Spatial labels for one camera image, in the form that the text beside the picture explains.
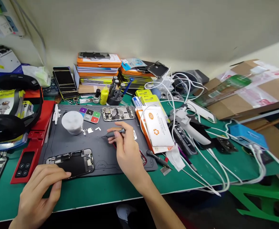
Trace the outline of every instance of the gray silicone mat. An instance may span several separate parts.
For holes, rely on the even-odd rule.
[[[79,111],[81,107],[91,109],[100,112],[100,120],[97,124],[84,121],[83,129],[93,128],[92,133],[80,133],[79,135],[73,136],[68,133],[67,130],[62,126],[61,120],[63,115],[68,111]],[[109,144],[107,138],[100,138],[107,133],[107,129],[116,127],[113,121],[105,122],[102,117],[102,107],[106,106],[85,106],[85,105],[59,105],[61,116],[58,118],[57,125],[54,122],[51,123],[48,142],[44,144],[39,164],[45,164],[46,159],[65,153],[70,153],[77,150],[90,148],[92,150],[95,171],[84,175],[84,176],[101,176],[115,173],[122,173],[116,159],[116,149],[113,144]],[[145,165],[146,171],[157,170],[158,166],[155,159],[147,156],[146,152],[149,149],[146,139],[141,132],[138,120],[130,119],[124,120],[126,123],[133,126],[135,134],[137,136],[137,143],[139,149],[147,159]]]

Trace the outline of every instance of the green stool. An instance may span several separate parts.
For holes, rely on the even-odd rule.
[[[273,176],[270,186],[260,184],[231,185],[229,191],[248,208],[248,211],[237,209],[240,214],[279,223],[279,216],[274,214],[274,203],[279,202],[279,179],[276,176]],[[245,194],[258,197],[261,200],[261,209],[250,201]]]

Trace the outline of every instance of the green workbench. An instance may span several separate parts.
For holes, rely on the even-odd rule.
[[[131,104],[131,96],[126,95],[123,101],[127,104]],[[182,105],[180,102],[176,102],[175,104],[176,107]],[[171,110],[170,105],[167,102],[163,102],[162,105],[167,114],[169,114]],[[212,124],[203,118],[201,121],[203,124],[210,127],[224,129],[224,123],[222,121],[218,121],[216,124]],[[217,132],[217,130],[214,130],[214,133],[219,135],[222,134],[220,131]],[[239,150],[238,152],[226,155],[220,154],[214,149],[217,158],[242,180],[257,178],[259,176],[259,171],[254,157],[246,154],[239,144],[233,143]],[[10,184],[10,180],[22,150],[23,148],[9,155],[9,160],[0,178],[0,221],[13,219],[17,215],[19,195],[25,184]],[[202,151],[202,153],[225,178],[223,171],[209,153],[205,150]],[[190,158],[190,161],[197,168],[198,173],[211,185],[218,185],[221,183],[219,176],[202,156],[194,155]],[[279,164],[276,161],[267,164],[266,168],[267,175],[279,174]],[[168,175],[163,176],[160,169],[161,166],[159,166],[158,170],[149,172],[149,175],[162,194],[188,191],[202,187],[201,184],[183,171],[177,172],[173,170]],[[195,176],[187,166],[185,170]],[[228,175],[231,182],[236,181],[229,173]],[[136,191],[124,174],[78,178],[63,182],[61,197],[54,211],[66,211],[140,197],[141,195]]]

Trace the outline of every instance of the hand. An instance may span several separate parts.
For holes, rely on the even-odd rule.
[[[20,195],[18,214],[9,228],[39,228],[51,215],[60,198],[62,180],[70,175],[70,172],[65,172],[55,164],[38,165]],[[52,184],[49,198],[43,199]]]
[[[107,132],[115,131],[115,137],[108,138],[108,142],[109,144],[116,142],[116,156],[121,170],[137,191],[143,195],[145,188],[152,181],[143,167],[139,146],[134,140],[133,127],[125,122],[115,122],[115,124],[123,127],[126,133],[120,134],[118,131],[121,128],[118,127],[108,129]]]

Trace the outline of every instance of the headset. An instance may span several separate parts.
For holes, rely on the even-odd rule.
[[[43,96],[42,89],[38,81],[35,78],[24,74],[9,74],[0,76],[0,89],[29,89],[40,91],[39,108],[36,113],[23,119],[11,114],[0,115],[0,142],[4,142],[19,137],[26,131],[29,131],[37,123],[42,111]]]

